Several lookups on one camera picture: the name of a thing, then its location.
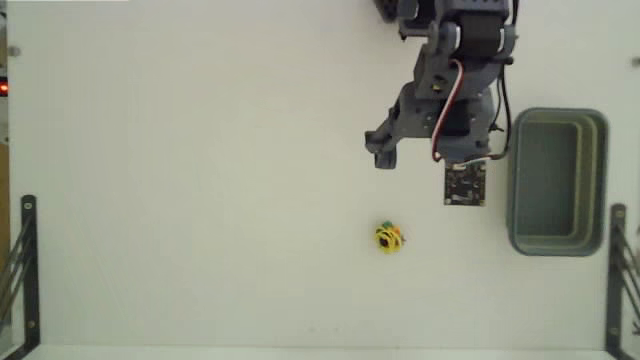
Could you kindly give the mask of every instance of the white table surface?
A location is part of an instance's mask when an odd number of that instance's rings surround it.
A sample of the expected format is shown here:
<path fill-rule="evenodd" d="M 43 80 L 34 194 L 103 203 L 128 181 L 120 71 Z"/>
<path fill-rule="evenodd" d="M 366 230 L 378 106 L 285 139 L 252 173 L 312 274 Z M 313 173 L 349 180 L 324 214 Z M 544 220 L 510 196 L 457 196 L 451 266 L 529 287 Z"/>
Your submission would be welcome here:
<path fill-rule="evenodd" d="M 638 13 L 525 1 L 508 71 L 516 113 L 609 118 L 630 229 Z M 442 206 L 428 141 L 373 168 L 363 131 L 420 44 L 396 32 L 370 0 L 11 2 L 12 204 L 39 200 L 44 343 L 602 349 L 606 246 L 518 255 L 505 162 L 485 208 Z M 394 256 L 385 219 L 409 239 Z"/>

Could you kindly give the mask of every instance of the metal stand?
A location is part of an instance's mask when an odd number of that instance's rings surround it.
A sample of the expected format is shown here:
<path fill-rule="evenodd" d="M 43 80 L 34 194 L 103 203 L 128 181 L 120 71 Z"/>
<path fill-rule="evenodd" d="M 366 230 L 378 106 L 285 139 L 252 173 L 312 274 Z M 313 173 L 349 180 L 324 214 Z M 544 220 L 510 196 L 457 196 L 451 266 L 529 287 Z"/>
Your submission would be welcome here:
<path fill-rule="evenodd" d="M 635 312 L 634 334 L 639 335 L 640 308 L 637 299 L 640 299 L 640 289 L 636 276 L 640 274 L 640 268 L 625 238 L 626 213 L 627 209 L 622 204 L 616 204 L 611 208 L 605 347 L 609 355 L 615 359 L 633 360 L 633 357 L 622 350 L 622 291 L 627 293 Z"/>
<path fill-rule="evenodd" d="M 40 345 L 40 296 L 38 286 L 38 221 L 36 198 L 22 197 L 22 229 L 0 274 L 0 330 L 10 331 L 13 303 L 24 296 L 24 344 L 5 360 L 18 360 Z"/>

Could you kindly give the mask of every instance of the gray plastic bin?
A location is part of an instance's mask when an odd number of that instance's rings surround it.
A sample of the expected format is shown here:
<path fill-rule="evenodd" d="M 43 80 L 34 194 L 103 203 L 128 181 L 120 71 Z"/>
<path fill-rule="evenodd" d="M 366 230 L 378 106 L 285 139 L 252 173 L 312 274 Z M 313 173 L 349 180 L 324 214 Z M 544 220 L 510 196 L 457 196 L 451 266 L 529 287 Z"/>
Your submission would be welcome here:
<path fill-rule="evenodd" d="M 519 252 L 589 256 L 602 243 L 608 126 L 593 110 L 530 109 L 514 126 L 507 226 Z"/>

